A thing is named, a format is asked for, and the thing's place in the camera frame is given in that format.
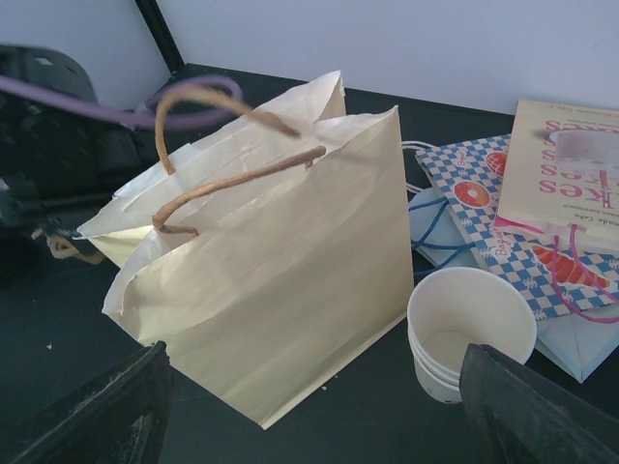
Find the white paper cup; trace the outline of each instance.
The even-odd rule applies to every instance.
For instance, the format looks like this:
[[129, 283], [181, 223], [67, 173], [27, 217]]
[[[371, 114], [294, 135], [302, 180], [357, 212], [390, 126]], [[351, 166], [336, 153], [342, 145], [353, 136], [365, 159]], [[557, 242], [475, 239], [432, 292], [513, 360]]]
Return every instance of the white paper cup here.
[[417, 380], [427, 394], [441, 403], [459, 403], [462, 401], [459, 387], [435, 377], [430, 369], [415, 356], [414, 361]]
[[415, 359], [422, 362], [426, 366], [426, 368], [431, 371], [431, 374], [438, 380], [458, 388], [460, 384], [459, 375], [452, 375], [450, 372], [447, 371], [448, 369], [443, 368], [437, 362], [434, 362], [433, 360], [430, 360], [427, 356], [423, 355], [419, 350], [419, 346], [415, 344], [411, 332], [412, 331], [409, 327], [408, 343], [410, 344], [410, 350], [413, 352], [413, 356], [415, 357]]
[[413, 356], [426, 367], [416, 369], [448, 385], [459, 384], [469, 343], [491, 345], [525, 363], [537, 337], [533, 311], [522, 295], [506, 280], [479, 269], [430, 274], [415, 287], [407, 315]]

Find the black table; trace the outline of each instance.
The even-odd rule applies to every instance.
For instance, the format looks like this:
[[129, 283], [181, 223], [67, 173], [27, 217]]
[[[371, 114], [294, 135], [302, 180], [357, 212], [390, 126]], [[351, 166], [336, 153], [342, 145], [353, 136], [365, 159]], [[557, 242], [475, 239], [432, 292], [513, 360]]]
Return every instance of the black table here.
[[[171, 81], [226, 73], [258, 105], [297, 81], [187, 65]], [[346, 91], [349, 113], [399, 105], [402, 138], [443, 145], [508, 133], [513, 117], [357, 90]], [[191, 109], [186, 105], [182, 110]], [[171, 133], [171, 148], [198, 133]], [[153, 149], [152, 136], [144, 149]], [[408, 182], [428, 187], [412, 155]], [[416, 270], [428, 269], [415, 256]], [[0, 430], [23, 421], [137, 348], [106, 316], [103, 297], [117, 269], [56, 261], [47, 254], [17, 286], [0, 293]], [[619, 418], [619, 352], [579, 385], [539, 353], [527, 364], [556, 384]], [[186, 377], [176, 376], [163, 463], [475, 462], [461, 406], [440, 404], [419, 387], [399, 324], [327, 385], [264, 432]]]

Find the pink string handle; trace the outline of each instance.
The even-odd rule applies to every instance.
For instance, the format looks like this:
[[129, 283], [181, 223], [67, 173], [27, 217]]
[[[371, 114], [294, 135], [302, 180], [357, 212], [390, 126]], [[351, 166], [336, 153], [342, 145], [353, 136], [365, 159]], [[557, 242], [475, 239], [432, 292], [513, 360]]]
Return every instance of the pink string handle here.
[[575, 237], [576, 237], [576, 226], [573, 225], [572, 229], [570, 229], [570, 251], [572, 252], [572, 258], [576, 262], [576, 265], [587, 276], [587, 278], [593, 282], [593, 284], [596, 286], [598, 290], [604, 293], [607, 297], [609, 297], [615, 303], [619, 303], [619, 298], [615, 297], [610, 292], [608, 292], [605, 288], [603, 288], [598, 282], [598, 280], [595, 278], [593, 273], [589, 271], [584, 264], [582, 264], [582, 261], [580, 261], [580, 258], [578, 257], [578, 250], [576, 249], [576, 238]]
[[[578, 260], [577, 260], [577, 254], [575, 253], [575, 231], [576, 231], [576, 226], [573, 225], [572, 226], [572, 230], [570, 231], [570, 245], [572, 247], [572, 255], [574, 256], [575, 262], [578, 265], [578, 267], [585, 272], [585, 275], [587, 277], [589, 277], [589, 275], [592, 275], [588, 269], [584, 268], [584, 265], [582, 265], [581, 263], [578, 264]], [[555, 293], [557, 294], [557, 297], [559, 297], [559, 300], [561, 300], [561, 303], [563, 303], [563, 305], [566, 306], [567, 309], [569, 309], [571, 312], [579, 315], [580, 317], [582, 317], [583, 319], [586, 319], [587, 321], [591, 321], [591, 322], [597, 322], [600, 324], [614, 324], [615, 322], [619, 322], [619, 316], [616, 317], [593, 317], [593, 316], [589, 316], [588, 314], [585, 314], [584, 312], [582, 312], [580, 309], [578, 309], [576, 306], [574, 306], [573, 304], [571, 304], [570, 302], [568, 302], [565, 297], [563, 296], [563, 293], [561, 292], [561, 288], [559, 287], [559, 283], [557, 281], [557, 255], [558, 255], [558, 249], [559, 249], [559, 237], [557, 237], [556, 235], [554, 236], [554, 247], [552, 248], [552, 265], [551, 265], [551, 270], [550, 270], [550, 274], [552, 276], [552, 288], [554, 289]], [[602, 292], [604, 293], [605, 290], [600, 288], [598, 285], [598, 282], [594, 279], [589, 277], [590, 280], [593, 280], [594, 284], [596, 285], [596, 287], [598, 287], [600, 290], [602, 290]]]

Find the black frame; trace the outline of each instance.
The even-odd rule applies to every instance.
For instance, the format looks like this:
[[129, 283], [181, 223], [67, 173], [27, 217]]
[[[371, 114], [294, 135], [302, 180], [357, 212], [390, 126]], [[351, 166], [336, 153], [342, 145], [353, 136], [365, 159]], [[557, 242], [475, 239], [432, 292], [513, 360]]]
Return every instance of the black frame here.
[[185, 66], [185, 61], [165, 23], [157, 0], [135, 0], [135, 4], [139, 8], [139, 12], [157, 44], [167, 68], [172, 74], [177, 73]]

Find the paper bag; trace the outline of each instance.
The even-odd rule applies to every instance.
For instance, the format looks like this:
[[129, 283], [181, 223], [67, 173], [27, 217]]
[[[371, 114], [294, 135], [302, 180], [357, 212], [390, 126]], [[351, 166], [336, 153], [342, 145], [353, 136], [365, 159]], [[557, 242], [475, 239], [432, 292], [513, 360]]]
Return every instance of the paper bag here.
[[[264, 428], [402, 320], [413, 288], [397, 110], [320, 121], [296, 140], [279, 160], [257, 147], [233, 179], [285, 170], [212, 183], [201, 189], [226, 185], [220, 200], [184, 214], [163, 207], [171, 218], [156, 214], [103, 309]], [[317, 146], [324, 156], [306, 162]], [[192, 227], [192, 240], [160, 232]]]
[[[301, 128], [315, 121], [343, 116], [345, 106], [340, 72], [330, 72], [313, 82], [294, 87], [259, 109], [277, 113], [289, 125]], [[227, 172], [230, 171], [230, 157], [235, 155], [230, 151], [228, 142], [231, 139], [237, 143], [251, 140], [267, 149], [271, 134], [251, 119], [241, 117], [216, 133], [181, 147], [170, 156], [176, 172], [168, 175], [160, 163], [152, 166], [116, 191], [114, 198], [77, 232], [122, 267], [152, 229], [151, 216], [160, 205], [210, 179], [228, 175], [225, 168], [228, 166]], [[278, 141], [279, 146], [288, 148], [293, 143], [287, 138]]]

